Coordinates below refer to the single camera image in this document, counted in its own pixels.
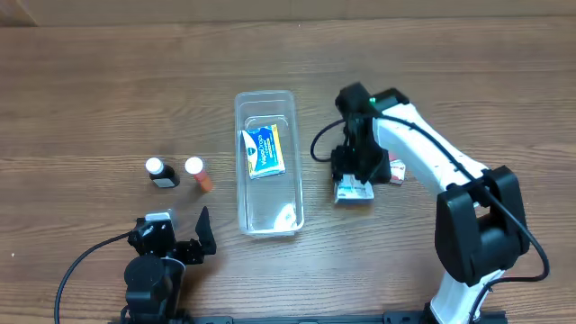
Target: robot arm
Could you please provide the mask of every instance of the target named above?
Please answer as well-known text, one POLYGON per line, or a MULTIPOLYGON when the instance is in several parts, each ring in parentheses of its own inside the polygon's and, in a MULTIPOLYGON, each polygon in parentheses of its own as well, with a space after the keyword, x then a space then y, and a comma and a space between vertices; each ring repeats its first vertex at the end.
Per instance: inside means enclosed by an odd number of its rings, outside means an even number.
MULTIPOLYGON (((484 164, 460 152, 433 130, 418 114, 412 103, 399 103, 385 109, 382 113, 416 123, 434 136, 473 176, 480 178, 483 176, 482 170, 488 169, 484 164)), ((454 164, 429 139, 409 126, 394 121, 373 119, 373 135, 380 147, 394 152, 404 161, 434 197, 444 192, 450 184, 465 185, 470 182, 470 179, 455 169, 454 164)), ((488 281, 500 278, 503 274, 503 270, 496 270, 483 276, 477 284, 468 286, 466 283, 457 282, 449 273, 445 273, 438 293, 430 303, 430 311, 438 323, 467 323, 473 303, 482 287, 488 281)), ((480 317, 480 307, 474 317, 476 319, 480 317)))
MULTIPOLYGON (((516 176, 505 166, 490 170, 460 152, 396 89, 369 95, 362 85, 350 85, 340 91, 336 105, 346 123, 346 141, 332 151, 335 181, 342 174, 354 174, 363 182, 387 182, 390 173, 384 171, 390 168, 386 165, 389 150, 437 197, 435 247, 446 273, 437 295, 425 308, 429 320, 419 322, 468 323, 474 303, 483 293, 473 314, 477 320, 486 297, 484 285, 500 278, 529 248, 518 226, 487 198, 496 197, 526 226, 516 176), (376 152, 382 158, 371 158, 377 157, 376 152), (477 218, 478 205, 490 207, 490 213, 477 218)), ((507 323, 505 317, 484 319, 481 322, 507 323)))

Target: white bottle cap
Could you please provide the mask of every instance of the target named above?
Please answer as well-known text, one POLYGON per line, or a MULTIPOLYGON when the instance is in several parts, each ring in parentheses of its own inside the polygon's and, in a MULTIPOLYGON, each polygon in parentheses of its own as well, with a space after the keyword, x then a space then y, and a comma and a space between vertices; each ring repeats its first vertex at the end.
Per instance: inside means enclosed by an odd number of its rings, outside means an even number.
POLYGON ((157 175, 164 171, 164 163, 157 157, 151 157, 146 161, 146 169, 152 175, 157 175))
POLYGON ((200 160, 199 157, 190 157, 186 160, 184 168, 186 169, 187 173, 191 175, 198 175, 202 172, 204 163, 200 160))

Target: orange bottle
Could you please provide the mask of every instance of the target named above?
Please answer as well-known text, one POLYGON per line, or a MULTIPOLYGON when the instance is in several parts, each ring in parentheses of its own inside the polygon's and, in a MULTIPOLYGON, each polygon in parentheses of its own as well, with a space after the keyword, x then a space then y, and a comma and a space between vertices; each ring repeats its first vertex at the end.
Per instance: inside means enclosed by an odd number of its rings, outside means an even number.
POLYGON ((208 193, 212 190, 214 185, 212 184, 212 180, 204 170, 204 163, 200 160, 199 157, 190 157, 186 160, 184 164, 184 168, 186 172, 191 174, 196 181, 200 184, 200 187, 205 193, 208 193))

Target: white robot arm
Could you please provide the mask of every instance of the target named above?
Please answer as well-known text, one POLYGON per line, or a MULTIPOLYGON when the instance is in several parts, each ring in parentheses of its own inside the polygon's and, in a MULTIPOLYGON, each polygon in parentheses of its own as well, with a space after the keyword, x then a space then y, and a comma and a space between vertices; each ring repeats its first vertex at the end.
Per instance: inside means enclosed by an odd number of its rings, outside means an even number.
POLYGON ((389 182, 390 151, 436 197, 435 248, 446 270, 440 289, 423 311, 386 312, 384 322, 508 323, 503 313, 481 315, 479 309, 490 287, 540 281, 550 268, 544 250, 527 229, 514 173, 506 166, 489 169, 467 157, 433 130, 396 89, 370 95, 361 84, 352 84, 340 90, 336 107, 343 119, 321 130, 310 145, 313 159, 330 162, 335 183, 344 176, 362 185, 389 182), (345 124, 344 143, 332 150, 330 158, 316 157, 318 138, 340 123, 345 124), (477 217, 474 209, 479 205, 490 211, 477 217), (543 273, 501 278, 530 243, 543 260, 543 273))
MULTIPOLYGON (((433 130, 418 114, 412 103, 399 103, 386 109, 382 114, 416 123, 436 138, 473 176, 481 177, 482 170, 488 169, 484 164, 460 152, 433 130)), ((465 185, 470 182, 470 179, 455 169, 455 165, 429 139, 409 126, 395 121, 373 119, 373 135, 380 147, 388 149, 402 159, 435 198, 450 184, 465 185)), ((457 282, 449 273, 445 273, 440 289, 430 303, 430 310, 438 323, 467 323, 473 303, 482 287, 488 281, 497 279, 503 274, 502 270, 494 271, 485 275, 476 285, 469 287, 466 283, 457 282)), ((480 316, 480 307, 475 314, 475 317, 478 316, 480 316)))

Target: black mount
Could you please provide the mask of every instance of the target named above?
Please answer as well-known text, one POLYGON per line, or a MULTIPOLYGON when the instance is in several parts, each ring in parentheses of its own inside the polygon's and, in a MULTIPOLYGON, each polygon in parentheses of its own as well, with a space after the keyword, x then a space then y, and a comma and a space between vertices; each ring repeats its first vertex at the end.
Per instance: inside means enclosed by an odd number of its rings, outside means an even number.
POLYGON ((332 178, 342 180, 345 174, 353 174, 363 184, 386 184, 390 182, 388 151, 374 140, 372 117, 378 117, 384 109, 396 104, 409 104, 410 100, 392 88, 370 95, 360 83, 349 85, 336 98, 336 107, 345 121, 344 144, 338 145, 330 154, 332 178))
POLYGON ((139 254, 124 271, 128 323, 193 323, 185 310, 177 308, 185 266, 201 264, 205 255, 216 254, 216 241, 206 207, 196 223, 198 240, 177 242, 170 214, 158 212, 137 219, 128 237, 139 254))
POLYGON ((483 190, 487 187, 527 227, 518 179, 506 166, 483 173, 468 184, 450 184, 436 201, 436 252, 446 271, 469 286, 498 269, 510 269, 530 248, 527 236, 490 204, 483 190), (476 218, 474 203, 490 212, 476 218))

